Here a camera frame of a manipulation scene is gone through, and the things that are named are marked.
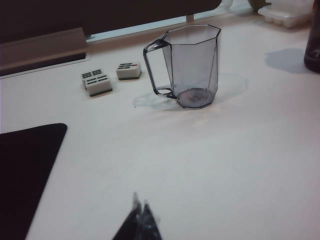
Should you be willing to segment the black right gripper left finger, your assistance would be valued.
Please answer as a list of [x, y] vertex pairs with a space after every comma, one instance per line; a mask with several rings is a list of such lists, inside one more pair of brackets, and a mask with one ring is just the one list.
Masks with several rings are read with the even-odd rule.
[[133, 193], [132, 208], [116, 232], [113, 240], [134, 240], [141, 218], [141, 202], [137, 192]]

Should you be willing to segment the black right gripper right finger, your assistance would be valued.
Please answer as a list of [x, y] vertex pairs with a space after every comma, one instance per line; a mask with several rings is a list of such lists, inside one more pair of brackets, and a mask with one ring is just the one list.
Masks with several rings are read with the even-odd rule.
[[162, 240], [157, 222], [147, 200], [144, 201], [143, 212], [139, 223], [140, 240]]

